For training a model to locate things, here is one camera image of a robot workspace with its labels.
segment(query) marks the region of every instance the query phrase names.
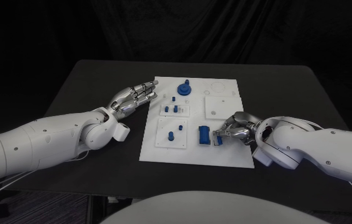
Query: white panel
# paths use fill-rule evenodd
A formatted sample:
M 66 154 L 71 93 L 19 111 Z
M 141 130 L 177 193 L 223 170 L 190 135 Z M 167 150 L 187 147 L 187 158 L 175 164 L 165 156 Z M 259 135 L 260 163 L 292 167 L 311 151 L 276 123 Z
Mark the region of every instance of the white panel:
M 172 116 L 172 117 L 188 117 L 188 106 L 177 105 L 177 112 L 172 112 L 172 108 L 177 104 L 161 104 L 159 106 L 159 115 Z
M 236 111 L 243 111 L 239 97 L 204 97 L 204 117 L 207 119 L 226 120 Z
M 185 79 L 191 92 L 187 96 L 181 96 L 177 94 L 177 86 L 184 83 Z M 155 77 L 155 80 L 158 81 L 154 89 L 157 98 L 148 105 L 139 161 L 253 168 L 250 148 L 239 141 L 227 138 L 223 140 L 223 145 L 213 146 L 210 142 L 208 147 L 200 147 L 197 143 L 197 127 L 207 126 L 211 132 L 220 128 L 223 123 L 223 120 L 204 118 L 204 96 L 239 97 L 236 80 L 184 77 Z M 190 108 L 190 115 L 184 117 L 187 120 L 187 148 L 182 150 L 154 146 L 158 119 L 174 118 L 159 116 L 161 104 L 187 105 Z
M 172 141 L 168 138 L 168 132 L 172 132 Z M 158 119 L 155 132 L 155 147 L 184 149 L 187 148 L 187 121 L 175 119 Z

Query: black curtain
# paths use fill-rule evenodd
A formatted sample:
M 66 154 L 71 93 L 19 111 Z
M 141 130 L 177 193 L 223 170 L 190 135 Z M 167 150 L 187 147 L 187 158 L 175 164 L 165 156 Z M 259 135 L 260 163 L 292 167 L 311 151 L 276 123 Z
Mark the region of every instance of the black curtain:
M 0 105 L 1 117 L 15 119 L 0 122 L 0 131 L 43 115 L 80 59 L 308 65 L 341 114 L 350 115 L 343 99 L 350 92 L 348 3 L 5 0 Z

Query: blue object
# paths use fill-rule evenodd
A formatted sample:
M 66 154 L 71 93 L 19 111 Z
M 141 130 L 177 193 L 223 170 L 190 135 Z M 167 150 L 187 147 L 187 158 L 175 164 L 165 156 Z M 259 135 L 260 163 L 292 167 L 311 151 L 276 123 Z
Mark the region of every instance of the blue object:
M 172 137 L 172 132 L 168 132 L 168 141 L 172 141 L 174 137 Z
M 198 144 L 201 144 L 201 145 L 210 144 L 208 127 L 207 126 L 198 126 Z
M 217 138 L 217 145 L 221 145 L 221 137 L 216 136 L 216 138 Z
M 190 94 L 190 86 L 188 86 L 188 80 L 184 81 L 182 84 L 178 85 L 177 87 L 177 93 L 181 95 L 181 96 L 185 96 Z

